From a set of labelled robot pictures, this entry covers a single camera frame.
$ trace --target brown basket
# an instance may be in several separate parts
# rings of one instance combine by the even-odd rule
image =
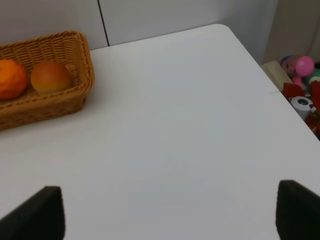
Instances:
[[[30,84],[22,96],[9,101],[0,100],[0,130],[79,111],[95,81],[86,37],[77,31],[0,45],[0,59],[17,61],[29,75],[36,64],[56,60],[68,68],[73,79],[73,87],[65,91],[38,95]]]

